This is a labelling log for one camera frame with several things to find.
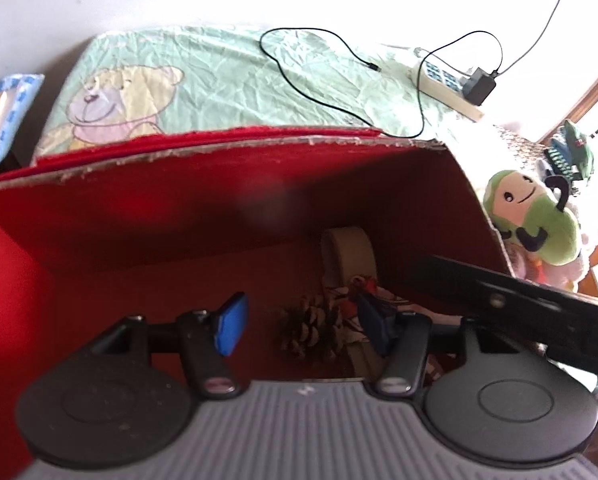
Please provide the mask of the green hair comb toy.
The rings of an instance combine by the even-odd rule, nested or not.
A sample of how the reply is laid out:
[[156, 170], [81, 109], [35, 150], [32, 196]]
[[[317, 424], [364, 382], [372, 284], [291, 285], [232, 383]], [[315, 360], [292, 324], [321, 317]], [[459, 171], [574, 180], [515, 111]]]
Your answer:
[[544, 157], [554, 174], [560, 174], [570, 184], [588, 182], [594, 173], [594, 156], [587, 137], [569, 119], [552, 136]]

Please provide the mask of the beige tape roll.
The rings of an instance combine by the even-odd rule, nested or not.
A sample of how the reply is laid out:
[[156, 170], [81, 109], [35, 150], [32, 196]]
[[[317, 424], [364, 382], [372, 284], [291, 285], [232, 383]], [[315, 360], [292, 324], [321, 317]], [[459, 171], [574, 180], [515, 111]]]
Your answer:
[[326, 287], [347, 286], [355, 276], [377, 278], [371, 241], [357, 226], [324, 231], [321, 252]]

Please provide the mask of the white power strip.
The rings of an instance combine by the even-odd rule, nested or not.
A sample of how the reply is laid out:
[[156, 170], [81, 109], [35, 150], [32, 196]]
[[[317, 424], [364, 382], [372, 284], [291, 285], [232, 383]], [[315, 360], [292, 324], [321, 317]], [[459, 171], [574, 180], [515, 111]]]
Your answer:
[[426, 60], [411, 70], [411, 80], [419, 91], [455, 110], [464, 117], [479, 122], [482, 111], [464, 99], [463, 80], [456, 70]]

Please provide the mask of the pink plush toy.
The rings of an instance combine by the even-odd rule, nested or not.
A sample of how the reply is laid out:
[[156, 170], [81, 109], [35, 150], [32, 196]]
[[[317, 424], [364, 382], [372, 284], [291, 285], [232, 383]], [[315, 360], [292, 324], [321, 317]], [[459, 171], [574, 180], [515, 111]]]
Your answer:
[[578, 292], [579, 283], [590, 268], [589, 261], [582, 252], [574, 261], [564, 264], [564, 266], [552, 266], [543, 260], [532, 260], [520, 245], [505, 242], [504, 248], [516, 278], [568, 292]]

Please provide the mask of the red patterned cloth item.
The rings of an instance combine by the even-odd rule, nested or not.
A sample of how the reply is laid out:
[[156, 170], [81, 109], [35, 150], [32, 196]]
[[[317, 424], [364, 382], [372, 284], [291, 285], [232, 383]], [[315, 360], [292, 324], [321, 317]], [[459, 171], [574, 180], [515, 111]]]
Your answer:
[[406, 315], [424, 315], [435, 327], [461, 323], [459, 316], [430, 311], [365, 275], [354, 275], [347, 285], [329, 288], [327, 298], [341, 315], [341, 338], [354, 373], [367, 380], [379, 377], [388, 353], [404, 332], [401, 322]]

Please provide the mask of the green avocado plush toy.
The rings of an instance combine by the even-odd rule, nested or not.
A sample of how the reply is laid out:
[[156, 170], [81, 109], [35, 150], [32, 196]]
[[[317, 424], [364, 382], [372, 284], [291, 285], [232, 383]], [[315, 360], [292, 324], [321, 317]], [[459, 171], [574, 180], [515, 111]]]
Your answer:
[[515, 170], [489, 180], [484, 207], [503, 240], [523, 248], [536, 260], [564, 266], [580, 254], [581, 231], [567, 208], [568, 181], [558, 174], [540, 182]]

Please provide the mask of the green teddy bear bedsheet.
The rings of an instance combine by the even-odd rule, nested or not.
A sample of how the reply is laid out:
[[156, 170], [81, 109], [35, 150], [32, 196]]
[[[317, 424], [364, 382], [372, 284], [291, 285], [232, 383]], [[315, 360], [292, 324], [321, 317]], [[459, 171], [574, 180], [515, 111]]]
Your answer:
[[239, 127], [374, 127], [448, 142], [470, 120], [417, 90], [418, 56], [315, 29], [181, 27], [95, 37], [36, 158], [150, 134]]

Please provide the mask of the brown pine cone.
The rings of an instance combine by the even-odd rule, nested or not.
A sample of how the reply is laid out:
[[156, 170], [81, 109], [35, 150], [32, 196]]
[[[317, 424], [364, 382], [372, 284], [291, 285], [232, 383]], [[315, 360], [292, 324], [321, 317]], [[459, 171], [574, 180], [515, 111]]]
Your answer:
[[333, 300], [302, 297], [299, 304], [281, 310], [281, 349], [297, 359], [329, 361], [343, 347], [342, 319]]

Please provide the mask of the blue checkered towel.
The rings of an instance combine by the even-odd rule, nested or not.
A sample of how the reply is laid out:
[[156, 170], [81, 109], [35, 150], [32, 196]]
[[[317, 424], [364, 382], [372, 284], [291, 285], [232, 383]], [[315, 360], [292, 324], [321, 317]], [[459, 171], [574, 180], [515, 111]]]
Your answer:
[[0, 81], [0, 93], [6, 93], [5, 115], [0, 120], [0, 163], [10, 151], [44, 80], [43, 74], [13, 74]]

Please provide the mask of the black power adapter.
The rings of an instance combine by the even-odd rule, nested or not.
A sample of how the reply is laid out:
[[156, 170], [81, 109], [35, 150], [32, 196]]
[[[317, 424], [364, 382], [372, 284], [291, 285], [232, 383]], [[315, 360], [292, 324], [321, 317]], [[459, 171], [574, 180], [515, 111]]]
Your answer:
[[465, 81], [462, 87], [462, 96], [465, 101], [475, 106], [480, 106], [490, 93], [496, 88], [496, 78], [499, 76], [497, 70], [487, 72], [478, 67]]

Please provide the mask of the large red cardboard box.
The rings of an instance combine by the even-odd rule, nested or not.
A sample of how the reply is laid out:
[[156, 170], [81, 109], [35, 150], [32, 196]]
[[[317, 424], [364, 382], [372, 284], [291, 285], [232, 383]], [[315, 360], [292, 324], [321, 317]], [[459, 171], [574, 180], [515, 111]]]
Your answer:
[[243, 290], [239, 377], [293, 377], [273, 310], [319, 287], [321, 235], [347, 226], [399, 295], [430, 255], [510, 270], [448, 148], [369, 129], [146, 136], [1, 174], [0, 479], [29, 463], [23, 389], [125, 315], [167, 322]]

